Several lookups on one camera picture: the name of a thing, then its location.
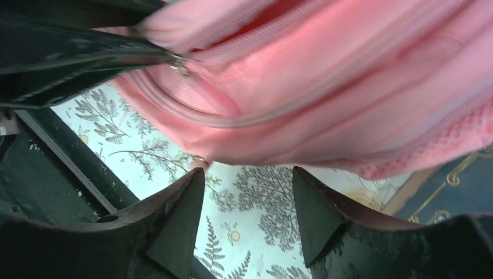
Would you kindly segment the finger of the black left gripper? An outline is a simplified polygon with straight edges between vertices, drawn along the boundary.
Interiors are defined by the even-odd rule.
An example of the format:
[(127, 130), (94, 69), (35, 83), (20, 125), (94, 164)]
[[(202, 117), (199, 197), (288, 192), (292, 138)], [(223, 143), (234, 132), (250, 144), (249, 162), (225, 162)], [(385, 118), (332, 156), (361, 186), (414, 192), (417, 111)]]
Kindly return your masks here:
[(1, 17), (1, 107), (57, 105), (125, 71), (181, 58), (142, 38)]
[(1, 17), (80, 28), (133, 26), (165, 5), (160, 0), (12, 0), (1, 1)]

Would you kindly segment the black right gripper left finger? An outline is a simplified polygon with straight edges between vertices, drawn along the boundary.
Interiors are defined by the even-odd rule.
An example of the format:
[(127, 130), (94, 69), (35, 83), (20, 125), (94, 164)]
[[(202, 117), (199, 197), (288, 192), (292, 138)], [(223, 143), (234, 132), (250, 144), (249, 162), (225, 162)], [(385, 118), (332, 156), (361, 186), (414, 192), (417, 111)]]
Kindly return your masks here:
[(190, 278), (205, 191), (196, 168), (95, 223), (1, 216), (2, 278)]

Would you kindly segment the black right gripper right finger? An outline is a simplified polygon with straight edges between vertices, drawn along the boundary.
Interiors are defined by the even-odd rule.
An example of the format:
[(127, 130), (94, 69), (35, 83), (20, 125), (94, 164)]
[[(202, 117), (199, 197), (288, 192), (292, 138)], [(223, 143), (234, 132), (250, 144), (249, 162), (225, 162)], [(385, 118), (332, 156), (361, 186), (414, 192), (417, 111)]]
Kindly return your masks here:
[(404, 221), (292, 171), (302, 252), (313, 278), (491, 278), (492, 216)]

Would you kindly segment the pink student backpack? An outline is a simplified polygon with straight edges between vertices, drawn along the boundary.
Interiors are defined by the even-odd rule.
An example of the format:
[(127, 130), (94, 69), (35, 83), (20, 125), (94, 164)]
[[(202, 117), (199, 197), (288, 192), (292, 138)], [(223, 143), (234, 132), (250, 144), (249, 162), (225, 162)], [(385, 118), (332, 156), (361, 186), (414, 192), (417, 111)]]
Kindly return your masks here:
[(492, 142), (491, 1), (178, 1), (113, 86), (203, 162), (386, 178)]

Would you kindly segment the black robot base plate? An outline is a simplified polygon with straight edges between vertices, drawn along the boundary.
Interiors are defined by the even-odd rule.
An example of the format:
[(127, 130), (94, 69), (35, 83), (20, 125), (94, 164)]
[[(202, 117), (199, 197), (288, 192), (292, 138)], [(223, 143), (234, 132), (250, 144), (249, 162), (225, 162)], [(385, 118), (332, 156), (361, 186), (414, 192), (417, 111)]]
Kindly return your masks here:
[[(50, 109), (12, 113), (1, 134), (1, 216), (71, 227), (141, 200)], [(190, 278), (212, 273), (194, 256)]]

